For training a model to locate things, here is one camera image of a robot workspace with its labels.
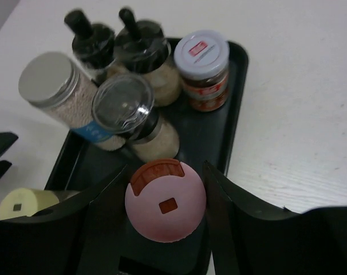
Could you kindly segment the pink-cap pepper shaker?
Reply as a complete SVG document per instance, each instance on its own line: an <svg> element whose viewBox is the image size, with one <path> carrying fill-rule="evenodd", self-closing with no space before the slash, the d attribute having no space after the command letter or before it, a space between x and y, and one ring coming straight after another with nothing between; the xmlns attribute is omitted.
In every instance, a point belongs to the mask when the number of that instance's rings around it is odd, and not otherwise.
<svg viewBox="0 0 347 275"><path fill-rule="evenodd" d="M125 210L134 229L151 241L170 243L193 233L206 210L199 174L176 159L142 165L125 192Z"/></svg>

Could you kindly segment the yellow-cap cream bottle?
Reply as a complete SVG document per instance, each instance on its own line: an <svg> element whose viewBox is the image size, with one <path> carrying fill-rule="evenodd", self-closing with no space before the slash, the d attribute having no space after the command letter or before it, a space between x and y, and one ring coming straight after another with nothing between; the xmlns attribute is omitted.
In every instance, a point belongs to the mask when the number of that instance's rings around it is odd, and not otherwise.
<svg viewBox="0 0 347 275"><path fill-rule="evenodd" d="M78 194L74 190L37 190L17 188L8 193L0 204L0 220L17 217L31 217L35 213L56 205Z"/></svg>

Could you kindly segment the black-cap brown spice bottle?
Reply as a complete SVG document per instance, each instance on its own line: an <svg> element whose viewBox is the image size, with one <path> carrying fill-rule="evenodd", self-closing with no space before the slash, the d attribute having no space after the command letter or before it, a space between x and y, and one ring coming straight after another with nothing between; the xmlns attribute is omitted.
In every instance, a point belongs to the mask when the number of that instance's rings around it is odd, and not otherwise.
<svg viewBox="0 0 347 275"><path fill-rule="evenodd" d="M103 23L91 23L81 9L65 16L64 23L74 33L72 51L75 58L97 84L108 78L115 63L115 32Z"/></svg>

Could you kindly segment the black-cap pale spice bottle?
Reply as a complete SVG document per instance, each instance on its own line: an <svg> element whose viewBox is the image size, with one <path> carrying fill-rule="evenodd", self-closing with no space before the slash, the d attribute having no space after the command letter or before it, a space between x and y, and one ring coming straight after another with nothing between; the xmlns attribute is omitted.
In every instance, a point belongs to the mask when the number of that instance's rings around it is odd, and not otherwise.
<svg viewBox="0 0 347 275"><path fill-rule="evenodd" d="M155 105L175 102L182 91L180 75L171 57L171 45L161 24L136 20L132 9L123 7L119 18L124 28L115 38L114 54L126 69L144 77L152 86Z"/></svg>

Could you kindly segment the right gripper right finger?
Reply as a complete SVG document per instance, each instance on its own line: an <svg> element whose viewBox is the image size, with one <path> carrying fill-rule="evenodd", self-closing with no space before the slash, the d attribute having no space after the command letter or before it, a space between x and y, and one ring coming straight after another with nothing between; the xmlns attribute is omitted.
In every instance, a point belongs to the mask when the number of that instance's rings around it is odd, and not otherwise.
<svg viewBox="0 0 347 275"><path fill-rule="evenodd" d="M347 274L347 206L298 214L203 165L216 274Z"/></svg>

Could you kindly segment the clear-lid blue-label bottle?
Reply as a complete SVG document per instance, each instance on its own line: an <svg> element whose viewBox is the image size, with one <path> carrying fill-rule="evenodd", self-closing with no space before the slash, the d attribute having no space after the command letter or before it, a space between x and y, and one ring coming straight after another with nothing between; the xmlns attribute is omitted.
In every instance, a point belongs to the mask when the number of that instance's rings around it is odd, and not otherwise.
<svg viewBox="0 0 347 275"><path fill-rule="evenodd" d="M34 108L100 149L115 151L125 144L94 120L92 101L97 86L63 53L46 52L33 58L21 73L18 91Z"/></svg>

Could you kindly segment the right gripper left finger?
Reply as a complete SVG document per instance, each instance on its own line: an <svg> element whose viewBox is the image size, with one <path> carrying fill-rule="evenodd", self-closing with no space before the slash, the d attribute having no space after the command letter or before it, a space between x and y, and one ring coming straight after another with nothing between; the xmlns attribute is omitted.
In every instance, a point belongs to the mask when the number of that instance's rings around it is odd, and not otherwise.
<svg viewBox="0 0 347 275"><path fill-rule="evenodd" d="M128 166L32 217L0 221L0 274L117 274Z"/></svg>

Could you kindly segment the dark-cap beige spice bottle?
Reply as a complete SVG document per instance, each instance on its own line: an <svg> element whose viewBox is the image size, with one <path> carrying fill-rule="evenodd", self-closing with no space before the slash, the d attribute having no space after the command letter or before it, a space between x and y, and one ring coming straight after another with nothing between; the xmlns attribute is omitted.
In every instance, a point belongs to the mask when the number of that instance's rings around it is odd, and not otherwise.
<svg viewBox="0 0 347 275"><path fill-rule="evenodd" d="M125 139L144 162L174 158L179 135L155 107L154 91L138 74L117 74L104 81L92 101L92 116L107 132Z"/></svg>

